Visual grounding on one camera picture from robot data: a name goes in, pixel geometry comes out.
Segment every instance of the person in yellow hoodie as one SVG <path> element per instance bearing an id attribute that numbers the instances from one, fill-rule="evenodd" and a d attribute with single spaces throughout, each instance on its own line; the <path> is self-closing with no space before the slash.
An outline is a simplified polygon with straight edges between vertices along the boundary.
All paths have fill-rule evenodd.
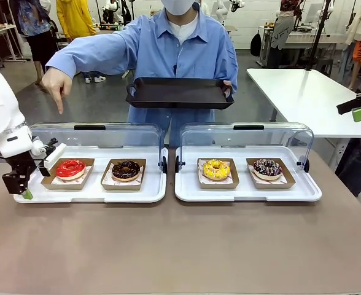
<path id="1" fill-rule="evenodd" d="M 63 34 L 69 42 L 79 37 L 94 36 L 96 30 L 90 17 L 87 0 L 56 0 L 56 14 L 58 15 Z M 93 80 L 96 83 L 105 81 L 100 72 L 82 72 L 85 83 Z"/>

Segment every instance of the brown table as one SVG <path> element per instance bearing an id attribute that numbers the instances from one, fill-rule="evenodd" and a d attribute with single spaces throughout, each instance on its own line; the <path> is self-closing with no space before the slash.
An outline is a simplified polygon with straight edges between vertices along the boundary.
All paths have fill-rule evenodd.
<path id="1" fill-rule="evenodd" d="M 24 205 L 0 164 L 0 292 L 361 292 L 361 205 L 310 160 L 315 204 L 182 203 L 171 173 L 154 205 Z"/>

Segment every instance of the neck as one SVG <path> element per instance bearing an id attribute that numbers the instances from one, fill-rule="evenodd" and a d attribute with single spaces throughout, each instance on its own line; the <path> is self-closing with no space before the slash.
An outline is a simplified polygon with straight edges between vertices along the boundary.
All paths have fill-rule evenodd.
<path id="1" fill-rule="evenodd" d="M 175 25 L 178 26 L 184 26 L 187 25 L 188 23 L 191 23 L 196 17 L 198 12 L 191 7 L 188 11 L 186 11 L 185 14 L 182 15 L 173 15 L 170 14 L 167 10 L 166 13 L 167 13 L 167 18 L 171 23 L 174 23 Z"/>

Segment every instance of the donut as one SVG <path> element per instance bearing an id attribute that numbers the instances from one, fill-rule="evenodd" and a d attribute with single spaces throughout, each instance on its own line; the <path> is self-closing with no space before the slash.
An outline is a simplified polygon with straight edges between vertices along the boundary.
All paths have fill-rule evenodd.
<path id="1" fill-rule="evenodd" d="M 210 180 L 224 180 L 230 174 L 230 166 L 219 160 L 209 160 L 203 165 L 205 177 Z"/>
<path id="2" fill-rule="evenodd" d="M 112 179 L 127 183 L 137 179 L 140 166 L 134 161 L 117 162 L 112 168 Z"/>
<path id="3" fill-rule="evenodd" d="M 253 171 L 257 177 L 273 181 L 283 175 L 283 168 L 279 163 L 270 159 L 259 159 L 253 164 Z"/>
<path id="4" fill-rule="evenodd" d="M 85 163 L 79 160 L 67 160 L 56 169 L 56 176 L 66 181 L 75 180 L 85 173 L 85 167 Z"/>

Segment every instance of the person's right hand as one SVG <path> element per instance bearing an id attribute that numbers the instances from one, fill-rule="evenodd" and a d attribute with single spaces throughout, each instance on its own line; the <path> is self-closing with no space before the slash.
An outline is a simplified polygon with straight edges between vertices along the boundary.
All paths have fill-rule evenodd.
<path id="1" fill-rule="evenodd" d="M 43 86 L 48 89 L 53 100 L 58 106 L 59 113 L 63 113 L 62 98 L 70 94 L 71 78 L 59 69 L 49 68 L 41 80 Z"/>

